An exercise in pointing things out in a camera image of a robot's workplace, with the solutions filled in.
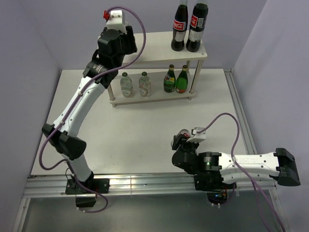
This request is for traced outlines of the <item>green glass bottle yellow label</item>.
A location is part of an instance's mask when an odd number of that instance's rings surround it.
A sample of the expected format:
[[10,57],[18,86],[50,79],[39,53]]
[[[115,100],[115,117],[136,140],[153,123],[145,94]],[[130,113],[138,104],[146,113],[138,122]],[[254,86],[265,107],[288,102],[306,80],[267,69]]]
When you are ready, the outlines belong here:
[[175,74],[174,74],[174,65],[169,65],[169,70],[164,77],[164,91],[167,93],[171,93],[175,89]]

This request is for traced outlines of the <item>green glass bottle red label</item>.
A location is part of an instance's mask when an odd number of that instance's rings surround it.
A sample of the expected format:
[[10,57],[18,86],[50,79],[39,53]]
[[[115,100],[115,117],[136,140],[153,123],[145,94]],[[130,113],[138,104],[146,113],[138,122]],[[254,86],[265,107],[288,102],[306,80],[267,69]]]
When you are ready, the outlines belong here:
[[187,77],[187,65],[183,65],[182,71],[180,72],[177,80],[175,89],[178,93],[185,93],[188,86],[188,77]]

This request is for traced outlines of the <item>silver blue can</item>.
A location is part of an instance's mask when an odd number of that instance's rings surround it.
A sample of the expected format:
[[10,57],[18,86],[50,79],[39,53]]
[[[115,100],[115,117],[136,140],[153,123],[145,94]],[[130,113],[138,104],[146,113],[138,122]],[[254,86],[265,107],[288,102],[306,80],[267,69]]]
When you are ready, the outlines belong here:
[[183,140],[187,140],[191,136],[191,132],[187,129],[181,129],[176,135],[183,135]]

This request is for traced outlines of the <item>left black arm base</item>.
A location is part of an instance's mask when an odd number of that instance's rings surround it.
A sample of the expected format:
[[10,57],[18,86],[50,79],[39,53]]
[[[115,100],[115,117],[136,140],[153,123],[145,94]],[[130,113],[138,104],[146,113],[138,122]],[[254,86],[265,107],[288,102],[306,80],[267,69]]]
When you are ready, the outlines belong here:
[[[81,185],[97,193],[106,194],[109,192],[110,180],[108,178],[95,178],[87,183],[81,182]],[[75,204],[79,208],[92,208],[98,197],[97,194],[94,197],[85,197],[85,194],[91,194],[91,192],[82,188],[74,178],[67,181],[65,194],[69,196],[74,195]]]

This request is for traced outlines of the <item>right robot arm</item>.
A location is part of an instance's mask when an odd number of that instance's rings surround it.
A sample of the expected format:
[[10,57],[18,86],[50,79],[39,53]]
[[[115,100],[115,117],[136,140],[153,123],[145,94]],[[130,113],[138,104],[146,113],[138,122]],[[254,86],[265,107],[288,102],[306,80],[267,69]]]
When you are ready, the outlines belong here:
[[197,153],[204,138],[175,135],[172,164],[194,176],[197,190],[232,189],[236,182],[276,181],[281,186],[300,185],[295,157],[285,148],[262,155],[234,155],[223,152]]

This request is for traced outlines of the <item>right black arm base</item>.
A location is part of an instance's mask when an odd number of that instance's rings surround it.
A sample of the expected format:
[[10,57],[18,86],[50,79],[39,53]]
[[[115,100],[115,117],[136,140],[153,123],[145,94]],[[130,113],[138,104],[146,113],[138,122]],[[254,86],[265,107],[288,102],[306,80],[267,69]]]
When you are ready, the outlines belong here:
[[194,176],[195,190],[207,194],[211,207],[220,208],[226,204],[236,190],[236,183],[226,184],[219,176],[200,174]]

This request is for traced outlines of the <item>clear bottle green cap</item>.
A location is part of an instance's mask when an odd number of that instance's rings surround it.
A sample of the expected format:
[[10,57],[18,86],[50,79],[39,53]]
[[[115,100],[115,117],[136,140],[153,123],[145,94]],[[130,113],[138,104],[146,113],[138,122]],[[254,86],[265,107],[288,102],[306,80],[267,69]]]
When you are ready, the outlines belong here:
[[139,79],[139,93],[142,97],[151,95],[151,79],[147,72],[142,72]]
[[121,92],[124,97],[129,98],[133,95],[133,83],[131,78],[128,76],[126,72],[122,73],[122,77],[120,80]]

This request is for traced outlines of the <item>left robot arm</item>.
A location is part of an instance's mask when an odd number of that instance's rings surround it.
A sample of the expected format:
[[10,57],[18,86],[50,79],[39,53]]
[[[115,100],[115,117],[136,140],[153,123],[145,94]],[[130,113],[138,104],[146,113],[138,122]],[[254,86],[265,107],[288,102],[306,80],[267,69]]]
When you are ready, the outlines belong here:
[[43,134],[62,155],[77,177],[77,188],[89,193],[94,187],[93,172],[84,152],[86,142],[77,137],[79,129],[98,97],[118,75],[125,55],[137,52],[133,29],[125,26],[122,32],[104,28],[98,38],[98,48],[83,71],[78,89],[62,114],[52,123],[44,124]]

